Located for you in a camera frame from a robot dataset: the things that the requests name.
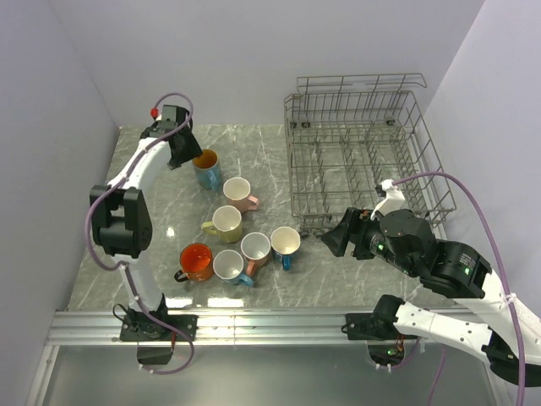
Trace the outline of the blue mug orange interior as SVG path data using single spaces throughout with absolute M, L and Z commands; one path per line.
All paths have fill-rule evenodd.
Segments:
M 218 192 L 222 184 L 221 167 L 218 155 L 211 149 L 192 160 L 196 179 L 201 187 Z

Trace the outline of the pink faceted mug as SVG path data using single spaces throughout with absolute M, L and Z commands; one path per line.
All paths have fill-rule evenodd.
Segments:
M 245 178 L 234 177 L 223 184 L 223 194 L 229 206 L 236 207 L 241 213 L 255 211 L 260 201 L 251 194 L 251 185 Z

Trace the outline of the yellow faceted mug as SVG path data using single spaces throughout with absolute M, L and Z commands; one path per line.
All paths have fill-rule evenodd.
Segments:
M 237 243 L 242 238 L 243 219 L 234 206 L 221 206 L 215 210 L 212 219 L 200 226 L 204 233 L 217 236 L 227 244 Z

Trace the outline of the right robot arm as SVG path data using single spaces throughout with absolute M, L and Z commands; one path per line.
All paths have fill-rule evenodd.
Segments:
M 350 313 L 342 332 L 351 340 L 383 341 L 421 337 L 480 359 L 499 378 L 519 382 L 515 330 L 525 352 L 525 385 L 540 385 L 540 318 L 503 289 L 500 277 L 473 247 L 437 239 L 429 223 L 408 209 L 372 218 L 348 208 L 322 242 L 336 257 L 353 244 L 359 261 L 380 258 L 428 290 L 467 307 L 479 322 L 436 314 L 393 295 L 380 297 L 371 315 Z

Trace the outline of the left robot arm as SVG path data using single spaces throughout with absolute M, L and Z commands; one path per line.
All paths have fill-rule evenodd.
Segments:
M 152 340 L 178 333 L 168 315 L 165 297 L 150 269 L 147 253 L 153 236 L 145 193 L 163 167 L 176 169 L 201 155 L 192 128 L 192 113 L 165 105 L 153 108 L 153 124 L 140 136 L 135 153 L 120 173 L 106 185 L 90 191 L 90 210 L 85 220 L 93 243 L 103 248 L 128 291 L 123 324 Z

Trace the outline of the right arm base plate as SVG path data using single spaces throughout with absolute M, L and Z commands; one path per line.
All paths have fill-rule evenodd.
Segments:
M 385 321 L 368 313 L 347 313 L 345 324 L 341 327 L 343 334 L 350 341 L 390 341 L 398 338 L 417 339 L 415 335 L 399 333 L 391 321 Z

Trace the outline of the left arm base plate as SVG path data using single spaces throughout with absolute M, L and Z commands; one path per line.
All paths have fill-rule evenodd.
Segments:
M 196 315 L 168 315 L 166 324 L 194 340 L 198 316 Z M 172 331 L 151 321 L 143 313 L 126 315 L 121 327 L 119 340 L 121 342 L 165 342 L 172 339 Z

